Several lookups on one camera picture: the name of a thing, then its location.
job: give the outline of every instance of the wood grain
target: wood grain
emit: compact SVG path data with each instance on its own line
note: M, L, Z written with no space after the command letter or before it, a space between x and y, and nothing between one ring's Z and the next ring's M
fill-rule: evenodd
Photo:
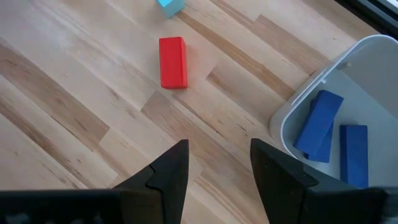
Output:
M281 148L272 115L375 33L333 0L0 1L0 189L113 187L189 139L182 223L267 223L251 138ZM160 87L170 36L186 90Z

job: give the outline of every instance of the wooden block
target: wooden block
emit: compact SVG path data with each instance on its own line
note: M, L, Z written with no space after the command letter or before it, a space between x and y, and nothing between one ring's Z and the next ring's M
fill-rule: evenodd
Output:
M343 98L326 90L319 91L303 128L293 144L299 151L316 156L339 110Z
M168 90L186 88L187 63L182 37L159 39L159 53L162 87Z
M311 106L310 106L310 111L313 110L314 106L315 106L315 100L312 100ZM308 155L305 153L304 157L306 159L309 159L311 161L317 161L317 162L329 162L330 161L330 149L331 149L331 139L333 137L333 126L334 126L334 122L331 124L328 132L326 133L326 136L323 139L321 146L318 149L317 154Z
M171 18L184 8L185 0L156 0L167 18Z
M340 126L341 180L358 188L369 187L368 127Z

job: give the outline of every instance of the plastic container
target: plastic container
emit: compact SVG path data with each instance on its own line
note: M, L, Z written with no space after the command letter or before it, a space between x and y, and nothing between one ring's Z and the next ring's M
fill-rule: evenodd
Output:
M309 161L293 147L319 90L344 98L335 118L330 163ZM398 186L398 41L392 37L366 37L314 73L272 117L270 129L291 156L340 179L341 124L368 126L369 186Z

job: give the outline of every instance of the light blue block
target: light blue block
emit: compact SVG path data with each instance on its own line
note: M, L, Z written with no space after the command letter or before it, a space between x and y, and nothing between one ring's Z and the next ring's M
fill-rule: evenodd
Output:
M170 18L184 8L185 0L156 0L163 13Z

